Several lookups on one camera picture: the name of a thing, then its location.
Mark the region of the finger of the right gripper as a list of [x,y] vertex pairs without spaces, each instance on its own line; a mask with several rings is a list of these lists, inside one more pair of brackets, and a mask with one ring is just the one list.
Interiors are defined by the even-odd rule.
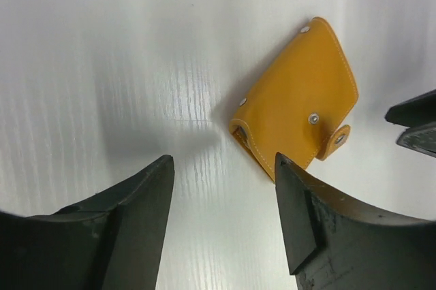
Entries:
[[386,121],[404,127],[419,127],[435,122],[435,93],[429,91],[389,108]]
[[396,143],[404,148],[435,157],[435,123],[410,127],[400,134]]

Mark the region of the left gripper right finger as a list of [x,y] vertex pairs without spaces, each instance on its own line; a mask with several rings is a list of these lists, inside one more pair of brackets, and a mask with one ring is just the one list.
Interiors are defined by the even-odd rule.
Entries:
[[434,289],[435,223],[360,201],[275,157],[289,272],[299,289]]

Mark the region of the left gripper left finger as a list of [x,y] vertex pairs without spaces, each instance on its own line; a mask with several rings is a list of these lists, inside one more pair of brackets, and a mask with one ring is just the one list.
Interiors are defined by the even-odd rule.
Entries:
[[154,289],[174,185],[164,155],[54,214],[1,213],[2,289]]

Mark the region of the orange leather card holder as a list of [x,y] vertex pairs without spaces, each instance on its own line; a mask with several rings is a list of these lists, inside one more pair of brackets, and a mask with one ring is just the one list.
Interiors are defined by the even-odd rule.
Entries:
[[312,18],[280,52],[240,102],[229,131],[275,179],[275,156],[302,169],[326,160],[348,139],[344,120],[358,87],[329,23]]

